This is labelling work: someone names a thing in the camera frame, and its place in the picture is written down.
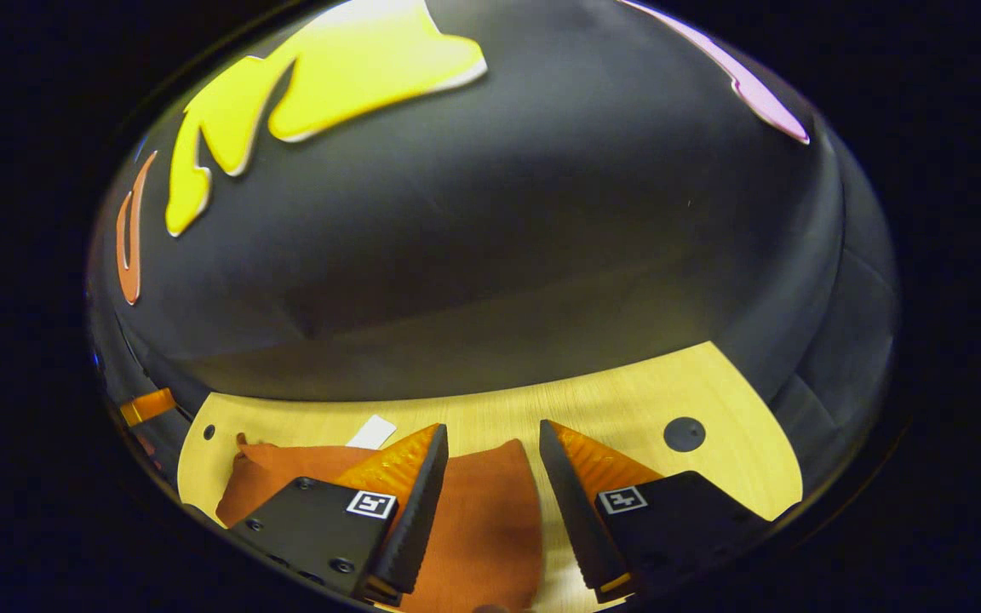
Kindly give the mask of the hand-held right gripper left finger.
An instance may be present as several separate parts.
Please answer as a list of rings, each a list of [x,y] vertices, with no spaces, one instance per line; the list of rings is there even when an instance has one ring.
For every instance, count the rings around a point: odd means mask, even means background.
[[[419,577],[448,459],[447,428],[433,424],[330,480],[288,478],[231,531],[303,581],[395,606]]]

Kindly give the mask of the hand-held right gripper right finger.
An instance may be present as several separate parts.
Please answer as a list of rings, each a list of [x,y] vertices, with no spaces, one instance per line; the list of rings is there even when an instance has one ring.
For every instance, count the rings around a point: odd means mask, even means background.
[[[600,603],[684,586],[770,529],[697,471],[661,476],[557,422],[541,422],[540,455],[584,585]]]

